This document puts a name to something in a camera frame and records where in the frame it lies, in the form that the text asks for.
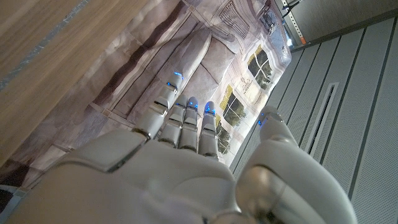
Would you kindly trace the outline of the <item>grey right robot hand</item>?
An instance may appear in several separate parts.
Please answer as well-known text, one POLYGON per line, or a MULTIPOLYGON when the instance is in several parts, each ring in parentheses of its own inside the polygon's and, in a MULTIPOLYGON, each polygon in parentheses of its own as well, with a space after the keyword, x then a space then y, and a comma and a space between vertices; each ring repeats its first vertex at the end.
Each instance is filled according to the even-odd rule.
POLYGON ((115 130, 17 190, 2 223, 356 223, 336 179, 299 148, 277 109, 259 117, 260 143, 239 177, 218 160, 215 106, 174 73, 130 131, 115 130))

